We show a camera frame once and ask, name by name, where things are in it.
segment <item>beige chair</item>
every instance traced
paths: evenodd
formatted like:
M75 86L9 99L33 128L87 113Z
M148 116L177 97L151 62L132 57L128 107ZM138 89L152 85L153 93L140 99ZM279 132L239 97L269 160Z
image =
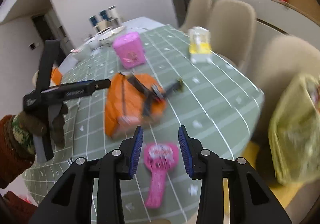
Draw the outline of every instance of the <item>beige chair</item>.
M211 6L212 0L190 0L187 15L180 30L188 33L188 29L192 27L205 27Z
M256 12L245 2L219 0L212 8L206 29L212 50L242 69L251 51L256 30Z
M320 75L320 51L294 36L284 35L274 38L260 54L252 57L249 63L247 77L263 90L265 101L252 141L243 156L258 172L258 164L260 170L263 168L263 171L267 168L273 170L268 144L269 121L282 92L291 79L300 72L315 77ZM293 224L298 224L305 218L320 194L319 180L305 186L301 184L282 186L275 182L268 185L286 209Z

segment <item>grid patterned tablecloth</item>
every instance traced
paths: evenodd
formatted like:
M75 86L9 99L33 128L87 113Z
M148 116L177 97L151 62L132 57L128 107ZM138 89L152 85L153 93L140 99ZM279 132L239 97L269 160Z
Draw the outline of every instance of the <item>grid patterned tablecloth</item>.
M184 92L173 94L162 121L144 130L144 143L176 142L178 127L185 125L191 137L201 140L220 157L232 159L240 155L260 114L263 93L225 60L214 54L213 63L192 65L188 59L189 37L167 25L140 34L147 63L135 73L148 73L162 86L178 76L185 83ZM81 62L68 72L62 83L85 79L112 78L125 71L114 50L101 48L96 56ZM104 105L107 90L95 92L80 100L80 108L69 110L65 124L65 148L55 148L54 157L45 164L37 162L24 173L28 190L40 203L54 183L79 156L93 160L118 148L125 136L113 141L105 136ZM69 107L78 100L66 102ZM185 173L180 155L178 166L169 173L162 205L147 209L150 172L140 158L136 177L121 182L126 223L144 223L166 218L173 224L184 223L197 210L201 182L192 181ZM92 223L96 222L97 181L92 197Z

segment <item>green plastic bag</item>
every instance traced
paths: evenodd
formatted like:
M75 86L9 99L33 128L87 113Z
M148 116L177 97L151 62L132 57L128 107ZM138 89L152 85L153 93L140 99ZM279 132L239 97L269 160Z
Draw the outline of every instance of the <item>green plastic bag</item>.
M320 178L319 80L295 76L270 120L268 136L276 178L281 184Z

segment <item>doorway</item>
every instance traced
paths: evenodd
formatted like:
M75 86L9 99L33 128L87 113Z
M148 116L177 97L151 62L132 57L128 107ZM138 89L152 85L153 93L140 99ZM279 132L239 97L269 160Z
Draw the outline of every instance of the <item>doorway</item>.
M32 17L33 24L35 25L42 41L46 41L48 39L56 39L47 23L45 20L44 15ZM57 65L61 65L63 60L66 58L66 54L63 52L63 50L60 48L59 54L56 60Z

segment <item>pink box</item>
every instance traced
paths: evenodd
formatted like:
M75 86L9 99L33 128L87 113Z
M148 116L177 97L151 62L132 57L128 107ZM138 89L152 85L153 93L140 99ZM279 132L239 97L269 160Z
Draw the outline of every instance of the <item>pink box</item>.
M144 48L138 32L131 32L117 37L112 47L126 69L146 62Z

